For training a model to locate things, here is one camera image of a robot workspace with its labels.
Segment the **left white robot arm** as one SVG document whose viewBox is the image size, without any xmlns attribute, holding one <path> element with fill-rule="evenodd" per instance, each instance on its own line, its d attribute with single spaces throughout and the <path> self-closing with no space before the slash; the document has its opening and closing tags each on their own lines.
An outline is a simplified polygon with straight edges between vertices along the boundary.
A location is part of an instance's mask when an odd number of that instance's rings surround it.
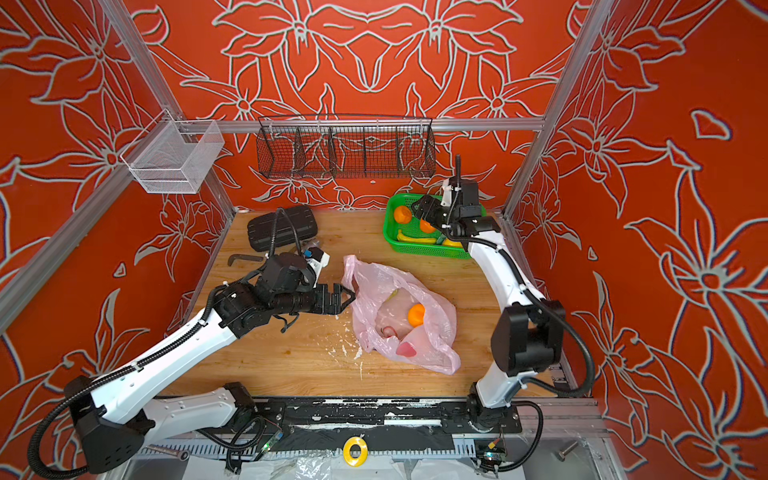
<svg viewBox="0 0 768 480">
<path fill-rule="evenodd" d="M 238 382 L 177 400 L 157 395 L 208 356 L 271 320 L 281 320 L 289 329 L 303 313 L 338 315 L 354 302 L 355 293 L 342 284 L 320 283 L 330 256 L 307 244 L 318 233 L 309 207 L 279 208 L 255 217 L 247 233 L 251 248 L 265 256 L 260 266 L 213 288 L 198 314 L 142 355 L 117 370 L 80 376 L 67 386 L 64 399 L 30 438 L 27 460 L 34 474 L 45 479 L 100 474 L 157 441 L 255 420 L 252 397 Z M 63 414 L 73 422 L 86 460 L 83 467 L 59 470 L 42 458 L 44 436 Z"/>
</svg>

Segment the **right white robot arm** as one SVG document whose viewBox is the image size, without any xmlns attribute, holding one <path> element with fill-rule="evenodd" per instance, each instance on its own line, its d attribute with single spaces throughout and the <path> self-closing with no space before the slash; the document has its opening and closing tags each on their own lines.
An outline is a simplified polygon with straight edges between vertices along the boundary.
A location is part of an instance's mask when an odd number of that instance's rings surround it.
<svg viewBox="0 0 768 480">
<path fill-rule="evenodd" d="M 461 166 L 462 162 L 457 160 L 453 175 L 442 186 L 440 198 L 425 194 L 410 209 L 417 219 L 469 254 L 499 304 L 500 316 L 490 340 L 493 361 L 467 396 L 469 424 L 479 432 L 498 436 L 477 454 L 473 466 L 481 473 L 497 475 L 522 467 L 535 452 L 544 432 L 542 408 L 533 401 L 518 399 L 518 393 L 536 385 L 560 398 L 584 397 L 594 386 L 596 364 L 586 342 L 566 320 L 562 304 L 547 299 L 524 276 L 506 245 L 499 223 L 483 212 L 477 182 L 463 178 Z M 558 388 L 537 377 L 561 360 L 566 336 L 574 340 L 585 363 L 584 379 L 570 389 Z M 505 439 L 502 422 L 521 407 L 536 412 L 536 431 L 526 452 L 517 460 L 509 460 L 501 445 Z"/>
</svg>

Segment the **yellow apple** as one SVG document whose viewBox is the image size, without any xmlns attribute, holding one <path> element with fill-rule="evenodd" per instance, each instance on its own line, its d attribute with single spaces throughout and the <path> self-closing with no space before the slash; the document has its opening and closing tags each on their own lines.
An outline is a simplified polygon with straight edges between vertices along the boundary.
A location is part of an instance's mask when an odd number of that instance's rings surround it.
<svg viewBox="0 0 768 480">
<path fill-rule="evenodd" d="M 463 248 L 463 245 L 461 242 L 456 242 L 449 239 L 444 240 L 441 243 L 441 246 L 450 247 L 450 248 Z"/>
</svg>

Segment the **small orange fruit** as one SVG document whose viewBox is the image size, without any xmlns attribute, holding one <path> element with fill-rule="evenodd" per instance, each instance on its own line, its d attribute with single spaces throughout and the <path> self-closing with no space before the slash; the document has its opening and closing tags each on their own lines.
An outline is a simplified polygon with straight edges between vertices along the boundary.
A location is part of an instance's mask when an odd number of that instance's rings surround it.
<svg viewBox="0 0 768 480">
<path fill-rule="evenodd" d="M 421 220 L 419 222 L 419 228 L 425 234 L 432 234 L 436 231 L 436 228 L 433 227 L 429 222 L 425 220 Z"/>
</svg>

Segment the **pink plastic bag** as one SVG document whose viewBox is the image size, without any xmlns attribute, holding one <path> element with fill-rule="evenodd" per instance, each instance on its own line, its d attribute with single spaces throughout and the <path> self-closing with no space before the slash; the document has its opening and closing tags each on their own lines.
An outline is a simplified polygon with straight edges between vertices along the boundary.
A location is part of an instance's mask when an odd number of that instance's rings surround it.
<svg viewBox="0 0 768 480">
<path fill-rule="evenodd" d="M 362 350 L 445 375 L 459 370 L 457 310 L 445 297 L 408 272 L 354 255 L 344 257 L 342 285 L 355 292 L 352 325 Z M 413 328 L 407 313 L 416 304 L 426 312 L 424 324 Z"/>
</svg>

